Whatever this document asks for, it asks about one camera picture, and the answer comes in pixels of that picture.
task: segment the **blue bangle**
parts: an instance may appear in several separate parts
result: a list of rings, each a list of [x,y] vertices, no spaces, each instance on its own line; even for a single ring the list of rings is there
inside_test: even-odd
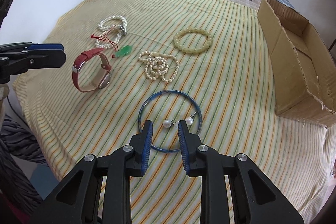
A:
[[[176,93],[176,94],[182,95],[183,97],[185,97],[189,101],[191,101],[191,103],[196,108],[196,113],[199,116],[199,122],[198,122],[198,128],[197,128],[197,135],[199,135],[200,132],[201,132],[201,126],[202,126],[202,113],[201,113],[201,109],[200,109],[199,105],[196,103],[196,101],[192,97],[190,97],[187,93],[184,93],[184,92],[179,91],[179,90],[162,90],[162,91],[159,91],[157,93],[154,93],[147,100],[145,100],[145,102],[142,104],[142,106],[140,108],[139,115],[138,115],[138,129],[139,129],[139,132],[141,133],[141,131],[142,131],[142,128],[141,128],[141,116],[142,116],[143,110],[145,109],[145,106],[151,100],[153,100],[154,98],[156,98],[156,97],[158,97],[158,96],[160,96],[162,94],[166,94],[166,93]],[[163,152],[163,153],[174,153],[174,152],[179,152],[180,151],[180,149],[168,150],[168,149],[163,149],[163,148],[156,147],[154,145],[152,145],[152,148],[154,150],[157,150],[157,151]]]

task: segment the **striped fabric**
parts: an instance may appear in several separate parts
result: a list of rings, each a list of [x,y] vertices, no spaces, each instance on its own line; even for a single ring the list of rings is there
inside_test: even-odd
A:
[[[80,93],[72,84],[70,67],[94,46],[90,35],[98,34],[98,22],[109,15],[127,18],[128,34],[120,46],[131,45],[132,53],[112,60],[113,51],[106,51],[114,69],[110,85]],[[188,27],[213,34],[206,53],[188,55],[173,47],[173,35]],[[127,144],[137,133],[137,114],[145,99],[176,89],[200,105],[203,143],[226,155],[246,153],[307,223],[317,214],[335,161],[336,131],[275,116],[272,67],[255,10],[228,0],[85,0],[60,18],[45,42],[65,46],[66,64],[29,71],[13,87],[58,179],[84,155],[107,155]],[[191,34],[183,42],[199,47],[204,38]],[[137,61],[145,50],[177,56],[180,70],[171,84],[146,79],[144,65]],[[174,71],[171,63],[169,73]],[[81,81],[97,66],[94,60],[87,63]],[[175,148],[177,130],[162,128],[162,122],[192,114],[188,101],[169,95],[151,102],[143,120],[154,123],[155,145]],[[180,153],[152,150],[146,176],[131,178],[133,223],[198,223],[200,190],[201,179],[185,175]],[[230,213],[233,223],[231,205]]]

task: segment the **red string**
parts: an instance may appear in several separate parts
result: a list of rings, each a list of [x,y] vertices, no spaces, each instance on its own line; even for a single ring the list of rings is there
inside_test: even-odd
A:
[[[101,41],[104,41],[104,42],[109,42],[113,46],[113,48],[115,49],[116,52],[119,50],[118,45],[115,42],[111,41],[106,36],[105,37],[103,37],[103,36],[101,36],[101,37],[95,37],[95,34],[93,34],[93,35],[91,35],[91,38],[95,38],[95,39],[98,39],[98,40],[101,40]]]

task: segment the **red watch strap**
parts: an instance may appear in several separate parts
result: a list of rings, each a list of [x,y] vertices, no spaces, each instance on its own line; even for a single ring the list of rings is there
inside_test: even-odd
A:
[[[107,57],[102,53],[105,50],[104,48],[94,48],[92,50],[88,50],[82,52],[73,63],[73,72],[72,72],[72,82],[74,86],[81,92],[90,92],[97,90],[100,88],[100,84],[106,78],[106,76],[110,73],[111,66]],[[91,84],[88,86],[80,87],[78,84],[78,74],[80,72],[80,68],[83,63],[89,61],[92,57],[99,55],[102,65],[99,69],[97,75],[92,80]]]

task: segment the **white pearl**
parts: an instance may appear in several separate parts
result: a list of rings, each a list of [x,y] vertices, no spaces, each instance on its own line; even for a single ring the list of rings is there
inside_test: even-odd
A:
[[[193,124],[194,120],[191,117],[188,117],[188,118],[185,119],[185,122],[188,126],[190,126],[190,125]]]
[[[164,120],[162,123],[162,126],[165,128],[170,128],[171,127],[171,121],[170,120]]]

